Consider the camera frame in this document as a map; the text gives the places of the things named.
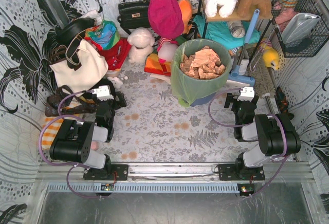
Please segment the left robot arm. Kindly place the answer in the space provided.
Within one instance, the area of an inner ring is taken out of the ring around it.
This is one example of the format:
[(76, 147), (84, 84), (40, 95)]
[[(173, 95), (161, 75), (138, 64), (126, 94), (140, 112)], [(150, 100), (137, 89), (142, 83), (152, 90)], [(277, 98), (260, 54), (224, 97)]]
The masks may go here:
[(126, 107), (126, 100), (118, 92), (98, 105), (95, 121), (64, 120), (50, 147), (51, 159), (86, 166), (84, 180), (127, 180), (127, 164), (114, 164), (109, 155), (92, 149), (93, 142), (111, 141), (115, 111), (122, 107)]

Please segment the blue trash bin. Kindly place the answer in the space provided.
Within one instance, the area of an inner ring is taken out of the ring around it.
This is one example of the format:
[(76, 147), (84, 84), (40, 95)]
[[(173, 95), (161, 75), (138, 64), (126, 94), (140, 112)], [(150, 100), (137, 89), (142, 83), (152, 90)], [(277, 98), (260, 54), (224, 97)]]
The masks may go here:
[(204, 104), (207, 104), (208, 102), (211, 101), (211, 99), (215, 96), (216, 92), (208, 95), (208, 96), (205, 96), (203, 98), (198, 98), (196, 99), (190, 106), (191, 107), (195, 107), (195, 106), (198, 106), (198, 105), (204, 105)]

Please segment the green trash bag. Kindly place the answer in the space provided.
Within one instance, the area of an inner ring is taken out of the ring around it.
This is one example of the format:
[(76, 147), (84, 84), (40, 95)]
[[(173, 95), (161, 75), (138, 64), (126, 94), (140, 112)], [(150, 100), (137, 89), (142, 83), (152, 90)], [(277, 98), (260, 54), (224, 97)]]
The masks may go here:
[[(226, 67), (224, 73), (210, 80), (200, 80), (187, 76), (180, 68), (184, 57), (194, 55), (205, 46), (210, 47), (219, 56), (221, 63)], [(178, 99), (181, 106), (189, 107), (196, 100), (209, 97), (219, 91), (226, 84), (231, 68), (231, 56), (221, 44), (208, 39), (186, 41), (176, 49), (171, 62), (172, 94)]]

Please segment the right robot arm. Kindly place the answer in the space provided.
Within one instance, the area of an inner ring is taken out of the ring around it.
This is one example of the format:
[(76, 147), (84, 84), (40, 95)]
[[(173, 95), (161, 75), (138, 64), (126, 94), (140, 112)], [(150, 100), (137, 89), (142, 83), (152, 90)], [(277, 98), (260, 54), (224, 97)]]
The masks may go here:
[(301, 140), (286, 114), (255, 114), (259, 97), (244, 101), (228, 93), (224, 108), (232, 107), (234, 137), (239, 142), (256, 142), (251, 150), (240, 153), (234, 163), (218, 167), (220, 180), (265, 180), (263, 164), (280, 162), (301, 149)]

